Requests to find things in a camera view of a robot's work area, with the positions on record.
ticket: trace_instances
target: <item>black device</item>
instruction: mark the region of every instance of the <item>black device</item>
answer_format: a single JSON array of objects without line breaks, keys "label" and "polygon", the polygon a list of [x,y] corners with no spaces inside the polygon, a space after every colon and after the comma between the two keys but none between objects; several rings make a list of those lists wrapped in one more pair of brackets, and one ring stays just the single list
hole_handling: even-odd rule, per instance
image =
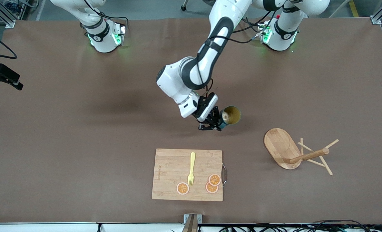
[{"label": "black device", "polygon": [[20,75],[6,65],[0,63],[0,82],[7,83],[17,90],[22,90],[23,84],[19,82]]}]

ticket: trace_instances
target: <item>gray floor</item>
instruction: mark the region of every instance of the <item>gray floor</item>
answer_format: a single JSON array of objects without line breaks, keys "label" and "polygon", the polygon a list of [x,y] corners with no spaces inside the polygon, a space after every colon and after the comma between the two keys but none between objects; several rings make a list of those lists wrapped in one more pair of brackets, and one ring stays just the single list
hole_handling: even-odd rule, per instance
[{"label": "gray floor", "polygon": [[[331,0],[329,7],[319,17],[329,17],[344,0]],[[109,16],[126,16],[129,19],[203,18],[208,17],[211,7],[201,0],[189,0],[187,10],[181,11],[182,0],[108,0],[102,12]],[[355,0],[359,16],[370,16],[382,0]],[[257,18],[266,11],[250,8],[249,18]],[[339,10],[334,17],[353,17],[350,5]],[[50,0],[40,0],[38,9],[27,16],[27,20],[76,20],[73,15],[53,5]],[[0,27],[0,38],[4,28]]]}]

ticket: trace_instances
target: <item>wooden dowel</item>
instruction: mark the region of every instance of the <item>wooden dowel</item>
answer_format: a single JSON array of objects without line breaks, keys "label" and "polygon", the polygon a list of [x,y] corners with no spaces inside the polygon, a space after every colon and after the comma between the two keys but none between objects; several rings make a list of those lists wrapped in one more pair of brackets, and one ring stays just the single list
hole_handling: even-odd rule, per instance
[{"label": "wooden dowel", "polygon": [[314,160],[312,160],[312,159],[308,159],[307,161],[310,162],[310,163],[317,164],[317,165],[319,165],[319,166],[325,167],[324,164],[321,164],[321,163],[319,163],[319,162],[316,162],[316,161],[314,161]]},{"label": "wooden dowel", "polygon": [[313,153],[309,153],[309,154],[306,154],[306,155],[302,155],[302,156],[290,159],[290,163],[297,163],[300,160],[309,160],[309,159],[312,159],[312,158],[315,158],[315,157],[318,157],[318,156],[323,156],[323,155],[326,155],[326,154],[329,154],[329,153],[330,153],[330,150],[328,148],[323,148],[323,149],[315,151]]},{"label": "wooden dowel", "polygon": [[302,146],[302,147],[304,147],[305,149],[307,149],[307,150],[309,150],[309,151],[311,151],[311,152],[314,152],[311,148],[307,147],[306,145],[304,145],[304,144],[301,143],[301,142],[299,142],[299,143],[297,143],[297,144],[300,145],[300,146]]},{"label": "wooden dowel", "polygon": [[[303,138],[300,138],[300,143],[303,144]],[[303,156],[304,155],[304,148],[301,147],[301,155]]]},{"label": "wooden dowel", "polygon": [[319,156],[319,157],[321,162],[324,164],[325,169],[327,169],[328,174],[333,175],[333,173],[331,172],[331,169],[328,167],[327,162],[324,160],[324,158],[322,156]]},{"label": "wooden dowel", "polygon": [[328,144],[327,146],[325,146],[325,148],[330,148],[332,145],[336,144],[339,140],[334,140],[334,142],[332,142],[331,144]]}]

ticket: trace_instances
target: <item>fork handle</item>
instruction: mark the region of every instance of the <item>fork handle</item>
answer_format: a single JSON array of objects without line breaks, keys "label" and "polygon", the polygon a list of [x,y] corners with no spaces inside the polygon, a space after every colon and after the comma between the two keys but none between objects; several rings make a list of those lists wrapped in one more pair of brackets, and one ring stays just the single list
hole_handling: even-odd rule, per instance
[{"label": "fork handle", "polygon": [[191,152],[190,174],[192,174],[194,172],[194,163],[195,163],[195,152]]}]

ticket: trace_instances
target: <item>wooden mug holder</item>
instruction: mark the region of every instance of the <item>wooden mug holder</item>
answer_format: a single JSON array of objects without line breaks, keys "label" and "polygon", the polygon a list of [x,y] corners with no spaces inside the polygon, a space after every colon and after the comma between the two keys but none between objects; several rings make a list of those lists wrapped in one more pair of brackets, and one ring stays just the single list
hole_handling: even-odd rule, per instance
[{"label": "wooden mug holder", "polygon": [[[330,175],[333,175],[333,173],[328,167],[323,156],[329,154],[329,148],[338,141],[339,140],[335,140],[324,148],[318,151],[313,151],[311,148],[304,145],[303,138],[300,138],[300,142],[297,143],[300,145],[299,150],[287,131],[280,128],[273,128],[267,131],[264,136],[265,147],[274,158],[275,162],[277,162],[277,164],[283,169],[295,169],[303,160],[307,160],[313,164],[325,167]],[[310,153],[304,154],[304,149],[310,151]],[[316,157],[319,157],[322,163],[311,160]]]}]

